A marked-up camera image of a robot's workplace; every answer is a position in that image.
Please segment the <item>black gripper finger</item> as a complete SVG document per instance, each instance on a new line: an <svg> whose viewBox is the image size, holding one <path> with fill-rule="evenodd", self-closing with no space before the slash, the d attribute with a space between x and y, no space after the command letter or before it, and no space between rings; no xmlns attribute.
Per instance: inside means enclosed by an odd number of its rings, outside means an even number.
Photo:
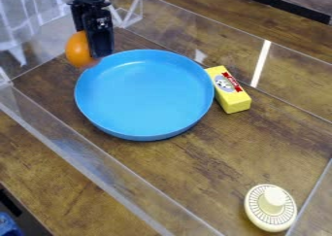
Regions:
<svg viewBox="0 0 332 236"><path fill-rule="evenodd" d="M77 31L84 30L84 16L87 13L87 9L83 5L72 5L71 6L71 15L73 20L75 29Z"/></svg>
<svg viewBox="0 0 332 236"><path fill-rule="evenodd" d="M115 33L113 21L108 11L89 12L84 15L84 29L87 33L91 56L103 58L113 53Z"/></svg>

